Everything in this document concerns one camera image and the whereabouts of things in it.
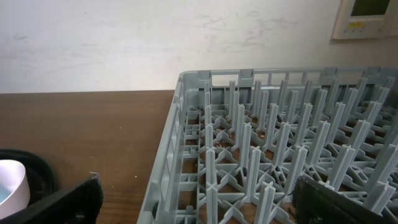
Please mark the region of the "beige wall control panel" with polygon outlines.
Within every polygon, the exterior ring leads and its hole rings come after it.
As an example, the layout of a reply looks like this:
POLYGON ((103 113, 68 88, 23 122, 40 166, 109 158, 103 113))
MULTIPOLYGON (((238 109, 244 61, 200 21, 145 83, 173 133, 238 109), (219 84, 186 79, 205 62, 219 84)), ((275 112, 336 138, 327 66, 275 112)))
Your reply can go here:
POLYGON ((397 26, 397 0, 342 0, 333 40, 380 39, 397 26))

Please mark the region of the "white ceramic cup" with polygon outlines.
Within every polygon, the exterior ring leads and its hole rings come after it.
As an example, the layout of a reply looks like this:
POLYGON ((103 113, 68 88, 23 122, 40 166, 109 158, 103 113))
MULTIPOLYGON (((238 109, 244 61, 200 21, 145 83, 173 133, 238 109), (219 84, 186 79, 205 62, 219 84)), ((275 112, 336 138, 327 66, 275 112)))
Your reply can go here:
POLYGON ((1 160, 1 219, 25 209, 30 201, 30 188, 23 163, 1 160))

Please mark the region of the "grey plastic dishwasher rack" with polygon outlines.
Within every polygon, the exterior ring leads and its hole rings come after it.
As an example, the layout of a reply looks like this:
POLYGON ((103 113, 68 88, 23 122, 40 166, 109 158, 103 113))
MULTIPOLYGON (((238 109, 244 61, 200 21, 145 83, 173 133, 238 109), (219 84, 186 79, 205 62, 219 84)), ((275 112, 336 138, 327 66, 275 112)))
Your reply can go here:
POLYGON ((306 176, 397 222, 397 69, 179 75, 139 223, 297 223, 306 176))

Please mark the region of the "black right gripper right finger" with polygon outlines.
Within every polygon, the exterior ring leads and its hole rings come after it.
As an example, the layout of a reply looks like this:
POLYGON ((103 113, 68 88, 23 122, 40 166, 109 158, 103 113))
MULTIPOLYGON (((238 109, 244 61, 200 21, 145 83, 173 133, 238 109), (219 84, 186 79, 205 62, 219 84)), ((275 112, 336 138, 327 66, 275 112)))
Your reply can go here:
POLYGON ((322 184, 300 176, 292 192, 298 224, 394 224, 322 184))

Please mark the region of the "round black serving tray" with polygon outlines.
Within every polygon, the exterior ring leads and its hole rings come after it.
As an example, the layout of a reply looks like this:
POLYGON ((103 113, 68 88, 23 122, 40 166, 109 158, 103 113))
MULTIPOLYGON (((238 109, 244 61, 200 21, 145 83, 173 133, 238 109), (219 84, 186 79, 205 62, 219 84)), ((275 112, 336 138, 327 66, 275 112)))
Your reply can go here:
POLYGON ((18 149, 1 149, 1 159, 19 161, 25 166, 30 189, 28 206, 59 190, 55 171, 40 156, 18 149))

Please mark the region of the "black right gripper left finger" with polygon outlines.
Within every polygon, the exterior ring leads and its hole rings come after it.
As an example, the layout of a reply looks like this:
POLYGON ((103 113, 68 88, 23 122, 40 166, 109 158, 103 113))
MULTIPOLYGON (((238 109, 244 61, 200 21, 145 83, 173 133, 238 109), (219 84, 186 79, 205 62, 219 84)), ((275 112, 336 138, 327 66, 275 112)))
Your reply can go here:
POLYGON ((99 175, 92 172, 79 184, 61 189, 1 219, 1 224, 95 224, 104 199, 99 175))

